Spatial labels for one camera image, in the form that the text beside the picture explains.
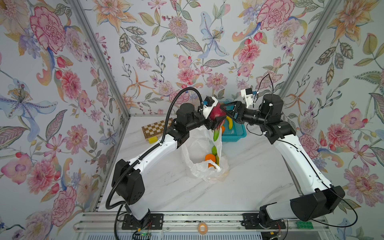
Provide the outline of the translucent white plastic bag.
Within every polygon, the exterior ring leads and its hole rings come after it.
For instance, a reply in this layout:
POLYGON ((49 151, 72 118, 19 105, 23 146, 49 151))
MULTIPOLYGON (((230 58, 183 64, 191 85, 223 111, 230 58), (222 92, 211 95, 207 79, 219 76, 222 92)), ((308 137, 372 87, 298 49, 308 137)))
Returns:
POLYGON ((188 176, 211 184, 224 181, 229 174, 229 163, 223 153, 222 131, 217 141, 214 142, 213 137, 213 130, 200 127, 190 132, 189 139, 181 147, 188 176), (212 153, 213 146, 218 152, 216 163, 205 161, 205 156, 212 153))

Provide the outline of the red dragon fruit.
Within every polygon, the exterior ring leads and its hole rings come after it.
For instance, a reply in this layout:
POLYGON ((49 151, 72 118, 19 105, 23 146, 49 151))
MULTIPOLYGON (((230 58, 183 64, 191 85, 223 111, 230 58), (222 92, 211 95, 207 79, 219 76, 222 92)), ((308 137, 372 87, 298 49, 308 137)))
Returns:
POLYGON ((227 114, 221 108, 221 103, 218 103, 213 110, 211 111, 209 118, 214 122, 213 131, 214 131, 214 142, 218 140, 220 132, 222 131, 222 125, 227 117, 227 114))

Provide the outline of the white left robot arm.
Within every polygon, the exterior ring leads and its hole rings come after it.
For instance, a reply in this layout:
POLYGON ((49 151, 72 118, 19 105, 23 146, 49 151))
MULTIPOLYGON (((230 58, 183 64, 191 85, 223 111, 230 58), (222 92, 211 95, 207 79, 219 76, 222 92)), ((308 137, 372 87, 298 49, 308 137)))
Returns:
POLYGON ((191 104, 182 104, 177 117, 170 122, 164 121, 162 138, 142 154, 129 161, 121 159, 116 163, 112 190, 105 207, 108 210, 118 206, 127 206, 131 215, 138 221, 150 215, 148 204, 141 198, 145 193, 145 175, 167 155, 178 149, 190 136, 190 132, 209 122, 212 107, 204 103, 198 111, 191 104))

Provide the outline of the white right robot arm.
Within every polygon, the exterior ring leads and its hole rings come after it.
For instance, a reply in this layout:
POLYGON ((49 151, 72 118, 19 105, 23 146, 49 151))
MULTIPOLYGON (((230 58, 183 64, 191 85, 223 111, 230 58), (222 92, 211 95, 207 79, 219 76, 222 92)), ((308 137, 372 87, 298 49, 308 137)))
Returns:
POLYGON ((260 207, 259 224, 264 228, 284 219, 313 220, 334 212, 345 192, 334 186, 313 163, 290 123, 282 120, 283 100, 266 94, 260 107, 250 109, 253 97, 246 96, 245 103, 235 101, 222 110, 238 124, 257 125, 263 135, 282 155, 294 179, 299 197, 260 207))

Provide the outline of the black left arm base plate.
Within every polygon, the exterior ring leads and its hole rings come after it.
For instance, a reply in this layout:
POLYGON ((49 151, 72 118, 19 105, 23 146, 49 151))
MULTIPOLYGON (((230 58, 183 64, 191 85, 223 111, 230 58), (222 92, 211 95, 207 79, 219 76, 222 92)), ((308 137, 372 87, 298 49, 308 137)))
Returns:
POLYGON ((148 212, 142 220, 136 219, 133 215, 126 214, 123 219, 122 230, 162 230, 164 214, 153 214, 148 212))

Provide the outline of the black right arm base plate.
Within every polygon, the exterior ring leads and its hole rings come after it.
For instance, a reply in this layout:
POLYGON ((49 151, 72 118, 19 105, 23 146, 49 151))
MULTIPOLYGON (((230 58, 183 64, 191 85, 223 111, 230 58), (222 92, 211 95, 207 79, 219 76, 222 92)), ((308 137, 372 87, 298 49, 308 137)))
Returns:
POLYGON ((286 229, 287 226, 284 220, 272 220, 267 213, 267 206, 260 207, 256 213, 244 213, 242 214, 243 220, 241 225, 246 230, 281 230, 286 229))

